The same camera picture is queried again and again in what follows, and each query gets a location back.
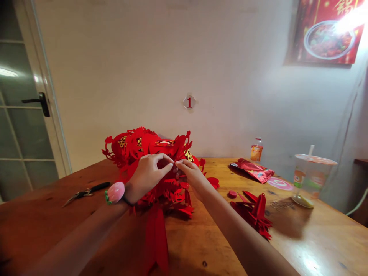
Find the red paper decoration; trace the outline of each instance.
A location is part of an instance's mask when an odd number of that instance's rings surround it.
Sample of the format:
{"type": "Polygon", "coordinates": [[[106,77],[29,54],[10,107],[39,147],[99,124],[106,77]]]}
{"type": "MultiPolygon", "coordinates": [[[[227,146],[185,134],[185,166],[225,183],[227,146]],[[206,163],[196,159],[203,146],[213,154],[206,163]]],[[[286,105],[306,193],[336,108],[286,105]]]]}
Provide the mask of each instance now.
{"type": "MultiPolygon", "coordinates": [[[[177,136],[174,140],[162,139],[156,132],[140,127],[121,133],[114,139],[112,136],[107,137],[102,153],[120,169],[119,180],[123,183],[127,183],[133,176],[142,156],[161,152],[174,161],[187,159],[197,166],[202,166],[203,173],[206,161],[204,159],[198,161],[190,153],[192,141],[189,141],[189,135],[190,131],[186,135],[177,136]],[[112,152],[107,149],[108,144],[111,144],[112,152]]],[[[158,163],[159,169],[163,166],[164,164],[158,163]]],[[[208,181],[215,189],[219,187],[217,178],[211,177],[208,181]]],[[[177,182],[175,173],[171,171],[137,203],[137,206],[152,206],[146,227],[147,273],[157,263],[161,270],[168,274],[168,246],[163,211],[174,209],[191,219],[194,208],[188,188],[189,184],[177,182]]],[[[132,212],[135,213],[135,207],[130,210],[130,213],[132,212]]]]}
{"type": "Polygon", "coordinates": [[[247,201],[241,194],[241,202],[230,202],[234,210],[248,222],[266,240],[271,239],[268,230],[272,227],[272,222],[265,218],[266,197],[265,194],[254,196],[250,192],[243,191],[247,201]]]}

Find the chinese character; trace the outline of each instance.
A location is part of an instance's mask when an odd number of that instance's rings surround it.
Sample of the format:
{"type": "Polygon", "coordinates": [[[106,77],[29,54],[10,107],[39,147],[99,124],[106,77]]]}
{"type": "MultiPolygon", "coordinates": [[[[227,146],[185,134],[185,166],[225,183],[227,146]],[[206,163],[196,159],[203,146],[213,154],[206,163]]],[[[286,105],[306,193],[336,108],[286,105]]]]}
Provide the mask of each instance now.
{"type": "Polygon", "coordinates": [[[337,15],[351,12],[354,9],[354,6],[351,5],[352,2],[353,0],[340,0],[335,6],[335,8],[337,7],[337,15]]]}

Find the poster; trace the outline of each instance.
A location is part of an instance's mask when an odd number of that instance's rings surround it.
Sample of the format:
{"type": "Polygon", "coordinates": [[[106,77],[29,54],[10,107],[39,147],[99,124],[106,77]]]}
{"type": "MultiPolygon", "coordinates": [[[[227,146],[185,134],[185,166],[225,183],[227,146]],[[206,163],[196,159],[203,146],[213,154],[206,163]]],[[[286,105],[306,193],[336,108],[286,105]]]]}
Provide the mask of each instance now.
{"type": "Polygon", "coordinates": [[[368,16],[363,3],[364,0],[301,0],[293,61],[354,64],[368,16]]]}

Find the number 1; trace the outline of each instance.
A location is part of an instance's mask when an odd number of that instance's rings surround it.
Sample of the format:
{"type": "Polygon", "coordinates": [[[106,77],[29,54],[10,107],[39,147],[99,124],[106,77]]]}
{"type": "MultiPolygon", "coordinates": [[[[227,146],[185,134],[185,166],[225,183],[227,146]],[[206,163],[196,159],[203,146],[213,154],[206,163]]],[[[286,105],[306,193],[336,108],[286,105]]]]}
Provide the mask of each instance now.
{"type": "Polygon", "coordinates": [[[192,98],[188,98],[188,99],[187,99],[187,101],[189,101],[188,108],[192,108],[192,106],[191,106],[191,99],[192,99],[192,98]]]}

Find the door frame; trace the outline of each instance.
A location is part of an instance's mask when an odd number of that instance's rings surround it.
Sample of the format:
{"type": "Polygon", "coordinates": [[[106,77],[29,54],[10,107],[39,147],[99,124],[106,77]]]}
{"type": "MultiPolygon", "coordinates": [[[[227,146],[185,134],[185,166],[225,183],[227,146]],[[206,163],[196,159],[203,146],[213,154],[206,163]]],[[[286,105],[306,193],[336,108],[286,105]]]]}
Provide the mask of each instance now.
{"type": "Polygon", "coordinates": [[[43,117],[53,151],[59,178],[72,173],[69,155],[62,131],[55,92],[39,32],[36,11],[31,0],[13,0],[15,14],[23,36],[28,60],[35,78],[37,92],[44,92],[50,117],[43,117]]]}

